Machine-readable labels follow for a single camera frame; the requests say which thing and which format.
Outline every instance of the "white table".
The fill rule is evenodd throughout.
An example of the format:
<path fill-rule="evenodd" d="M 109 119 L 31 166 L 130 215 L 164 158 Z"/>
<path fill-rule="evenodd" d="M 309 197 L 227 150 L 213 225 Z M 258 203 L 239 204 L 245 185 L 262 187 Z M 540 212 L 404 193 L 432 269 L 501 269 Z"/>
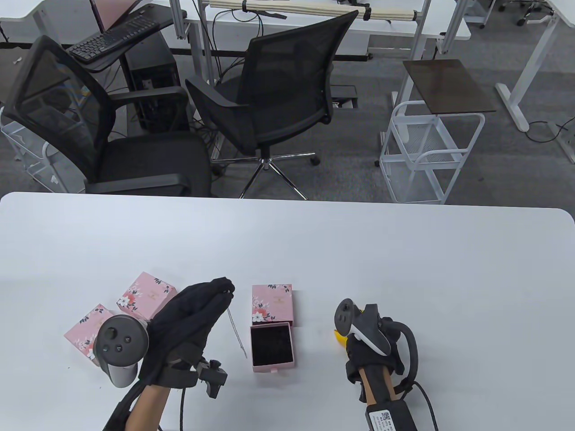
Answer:
<path fill-rule="evenodd" d="M 553 8 L 555 13 L 549 20 L 547 28 L 543 32 L 541 39 L 539 39 L 539 42 L 537 43 L 531 58 L 529 58 L 525 69 L 523 69 L 515 87 L 512 91 L 509 91 L 507 85 L 503 83 L 495 84 L 495 88 L 499 93 L 499 96 L 501 96 L 501 100 L 503 100 L 509 115 L 511 115 L 515 125 L 521 132 L 529 131 L 529 122 L 525 118 L 525 115 L 523 115 L 523 112 L 521 112 L 519 103 L 523 99 L 523 96 L 525 96 L 531 82 L 543 64 L 547 53 L 551 50 L 553 42 L 555 42 L 555 39 L 557 38 L 557 33 L 555 31 L 557 25 L 563 21 L 567 26 L 575 28 L 575 2 L 573 0 L 547 0 L 547 3 L 549 3 Z M 559 133 L 559 128 L 555 124 L 547 123 L 547 125 L 550 127 L 553 135 Z M 573 148 L 559 136 L 557 141 L 569 160 L 572 163 L 575 163 L 575 152 L 573 151 Z"/>
<path fill-rule="evenodd" d="M 40 30 L 40 34 L 46 34 L 53 40 L 58 41 L 58 32 L 53 27 L 44 7 L 44 0 L 3 0 L 0 2 L 0 22 L 23 21 L 32 16 Z"/>
<path fill-rule="evenodd" d="M 187 392 L 187 430 L 367 429 L 333 336 L 351 297 L 411 327 L 442 431 L 568 431 L 574 250 L 573 220 L 556 209 L 9 194 L 0 423 L 101 431 L 125 390 L 63 334 L 99 302 L 114 309 L 147 271 L 178 288 L 229 277 L 248 354 L 251 285 L 294 286 L 296 368 L 254 374 L 224 315 L 205 354 L 228 381 L 215 401 L 203 384 Z M 407 401 L 431 430 L 421 395 Z M 164 430 L 178 429 L 178 410 L 173 391 Z"/>

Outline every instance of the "floor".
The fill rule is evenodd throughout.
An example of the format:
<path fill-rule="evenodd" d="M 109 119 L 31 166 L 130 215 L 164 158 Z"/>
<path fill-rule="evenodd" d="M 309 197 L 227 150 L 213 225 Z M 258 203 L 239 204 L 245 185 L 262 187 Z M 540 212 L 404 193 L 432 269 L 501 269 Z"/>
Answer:
<path fill-rule="evenodd" d="M 486 116 L 486 125 L 447 201 L 451 205 L 501 205 L 558 207 L 575 216 L 575 165 L 570 164 L 559 146 L 530 141 L 519 132 L 497 96 L 494 85 L 512 87 L 533 52 L 545 25 L 517 27 L 519 8 L 494 11 L 483 30 L 472 27 L 469 41 L 456 44 L 450 57 L 459 58 L 474 79 L 493 99 L 498 112 Z M 374 47 L 405 46 L 406 39 L 373 38 Z M 424 57 L 433 54 L 430 44 Z M 310 199 L 328 201 L 389 202 L 381 171 L 374 166 L 378 132 L 385 130 L 391 111 L 389 93 L 397 90 L 403 75 L 402 58 L 388 49 L 374 49 L 375 58 L 366 63 L 337 62 L 332 83 L 354 84 L 359 109 L 337 111 L 329 125 L 317 125 L 304 134 L 275 145 L 276 154 L 317 151 L 321 164 L 312 167 L 307 160 L 282 161 L 280 167 Z M 561 25 L 552 53 L 547 57 L 522 102 L 530 121 L 553 120 L 563 124 L 575 116 L 575 32 Z M 2 64 L 14 61 L 14 52 L 0 52 Z M 190 58 L 178 57 L 181 70 L 190 70 Z M 111 88 L 122 86 L 117 78 Z M 118 131 L 125 133 L 126 114 Z M 470 121 L 448 124 L 454 140 L 469 139 Z M 566 136 L 573 135 L 575 124 Z M 552 136 L 534 125 L 532 137 Z M 43 187 L 22 172 L 13 150 L 0 138 L 0 197 L 14 190 L 40 191 Z M 225 148 L 226 155 L 235 153 Z M 213 183 L 213 193 L 236 197 L 253 172 L 253 166 L 230 166 Z M 281 179 L 264 172 L 249 191 L 250 198 L 296 199 Z"/>

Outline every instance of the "office chair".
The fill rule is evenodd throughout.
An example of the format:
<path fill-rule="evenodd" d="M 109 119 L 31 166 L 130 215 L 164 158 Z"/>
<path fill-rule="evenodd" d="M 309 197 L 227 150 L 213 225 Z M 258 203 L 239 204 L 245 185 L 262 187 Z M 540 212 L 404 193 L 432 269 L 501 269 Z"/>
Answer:
<path fill-rule="evenodd" d="M 24 60 L 4 115 L 74 163 L 86 177 L 86 193 L 209 197 L 209 156 L 195 134 L 108 141 L 119 107 L 159 98 L 171 98 L 185 114 L 189 99 L 184 88 L 107 94 L 56 42 L 41 36 Z"/>
<path fill-rule="evenodd" d="M 275 162 L 311 157 L 316 166 L 319 158 L 314 152 L 272 156 L 270 147 L 318 122 L 330 123 L 334 113 L 329 89 L 332 61 L 357 15 L 354 11 L 318 24 L 252 39 L 241 76 L 216 87 L 210 87 L 199 76 L 186 79 L 201 117 L 214 123 L 243 155 L 251 156 L 212 160 L 212 164 L 258 164 L 240 199 L 261 170 L 271 168 L 307 200 Z"/>
<path fill-rule="evenodd" d="M 549 10 L 550 12 L 553 12 L 553 8 L 551 6 L 549 6 L 543 0 L 541 0 L 541 1 L 509 0 L 509 1 L 502 3 L 501 6 L 499 6 L 499 12 L 503 12 L 505 10 L 505 8 L 507 7 L 507 5 L 510 5 L 512 3 L 519 3 L 519 5 L 521 7 L 529 6 L 527 8 L 527 10 L 525 11 L 525 14 L 523 15 L 523 18 L 521 18 L 519 21 L 517 21 L 517 25 L 520 27 L 525 25 L 525 23 L 527 22 L 527 18 L 529 18 L 533 12 L 541 12 L 541 10 L 543 8 Z"/>

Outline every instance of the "barcode label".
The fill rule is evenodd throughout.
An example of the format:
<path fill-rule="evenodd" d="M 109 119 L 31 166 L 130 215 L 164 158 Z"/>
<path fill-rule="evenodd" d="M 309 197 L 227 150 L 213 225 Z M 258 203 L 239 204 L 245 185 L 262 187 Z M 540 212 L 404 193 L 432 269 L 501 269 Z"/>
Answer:
<path fill-rule="evenodd" d="M 369 418 L 373 431 L 396 431 L 389 410 L 372 411 Z"/>

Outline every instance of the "white metal cart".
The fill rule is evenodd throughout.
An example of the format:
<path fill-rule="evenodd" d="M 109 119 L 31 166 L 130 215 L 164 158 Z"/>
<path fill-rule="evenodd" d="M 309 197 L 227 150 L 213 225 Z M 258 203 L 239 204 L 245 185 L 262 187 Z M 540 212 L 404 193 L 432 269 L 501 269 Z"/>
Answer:
<path fill-rule="evenodd" d="M 22 161 L 24 171 L 49 191 L 82 193 L 84 175 L 61 152 L 16 121 L 4 124 L 0 108 L 0 130 Z"/>
<path fill-rule="evenodd" d="M 420 116 L 400 114 L 402 107 L 425 104 L 424 101 L 407 101 L 397 105 L 385 133 L 379 167 L 389 194 L 397 203 L 444 204 L 485 124 L 485 116 L 481 113 Z M 442 118 L 463 116 L 476 116 L 479 123 L 467 147 L 459 148 Z M 407 142 L 402 140 L 398 126 L 407 127 Z M 399 148 L 396 154 L 390 151 L 389 141 L 392 136 Z M 436 170 L 454 171 L 445 190 L 439 184 Z"/>

